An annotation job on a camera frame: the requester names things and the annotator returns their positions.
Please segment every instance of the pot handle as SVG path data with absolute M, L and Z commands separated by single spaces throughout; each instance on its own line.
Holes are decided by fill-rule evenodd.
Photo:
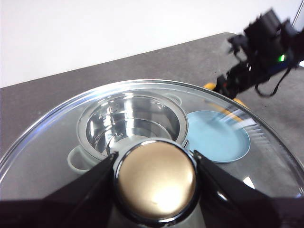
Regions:
M 178 105 L 182 104 L 182 100 L 179 96 L 175 95 L 175 94 L 170 94 L 170 93 L 166 93 L 163 94 L 165 97 L 169 98 L 170 100 L 172 100 L 173 102 L 177 103 Z
M 79 145 L 77 147 L 75 147 L 74 149 L 72 149 L 70 151 L 70 153 L 68 153 L 68 156 L 67 156 L 67 164 L 69 165 L 69 167 L 71 168 L 71 170 L 73 170 L 74 172 L 78 173 L 78 174 L 84 174 L 85 172 L 89 171 L 89 169 L 85 169 L 85 170 L 82 170 L 82 169 L 79 169 L 77 167 L 75 167 L 71 160 L 72 158 L 75 156 L 75 154 L 79 153 L 80 155 L 83 153 L 83 149 L 82 147 Z

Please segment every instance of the white wall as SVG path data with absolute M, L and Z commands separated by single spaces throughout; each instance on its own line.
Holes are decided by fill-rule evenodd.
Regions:
M 294 18 L 301 0 L 1 0 L 5 87 L 168 47 L 239 33 L 274 7 Z

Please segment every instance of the glass lid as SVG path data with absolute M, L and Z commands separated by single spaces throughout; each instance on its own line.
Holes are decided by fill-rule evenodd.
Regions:
M 0 199 L 43 198 L 148 137 L 198 150 L 270 197 L 304 195 L 301 164 L 248 109 L 195 85 L 149 79 L 89 90 L 35 122 L 0 161 Z

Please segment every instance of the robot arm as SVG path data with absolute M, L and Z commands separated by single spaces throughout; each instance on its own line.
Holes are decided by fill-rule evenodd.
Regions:
M 260 96 L 273 96 L 289 71 L 304 60 L 304 29 L 297 32 L 289 20 L 281 23 L 271 9 L 250 24 L 244 33 L 228 40 L 232 45 L 230 51 L 239 63 L 227 72 L 227 78 L 223 75 L 217 78 L 214 91 L 233 99 L 238 93 L 255 86 Z M 240 50 L 247 56 L 246 60 L 238 57 Z M 286 72 L 273 93 L 265 95 L 259 91 L 260 83 L 283 70 Z

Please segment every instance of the green light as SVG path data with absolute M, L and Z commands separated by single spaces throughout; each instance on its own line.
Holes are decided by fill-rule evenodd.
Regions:
M 283 62 L 284 59 L 285 59 L 285 55 L 281 55 L 281 56 L 279 57 L 279 62 Z

